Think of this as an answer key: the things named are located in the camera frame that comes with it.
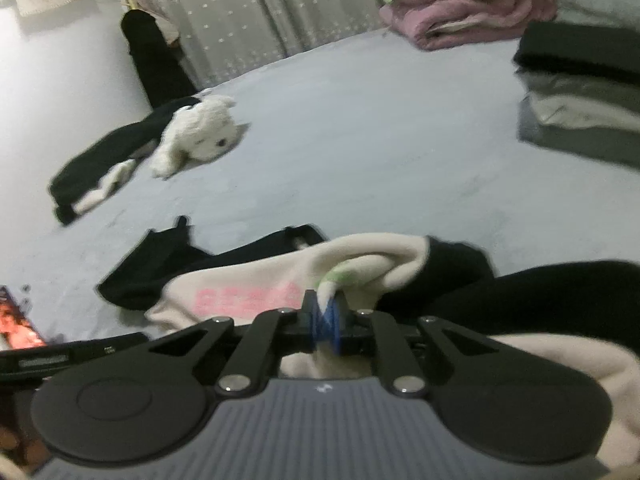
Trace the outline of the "person left hand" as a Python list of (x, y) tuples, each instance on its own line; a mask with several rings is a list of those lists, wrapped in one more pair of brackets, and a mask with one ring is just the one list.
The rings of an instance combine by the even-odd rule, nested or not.
[(24, 440), (14, 430), (1, 427), (1, 479), (30, 479), (51, 458), (51, 453), (38, 439)]

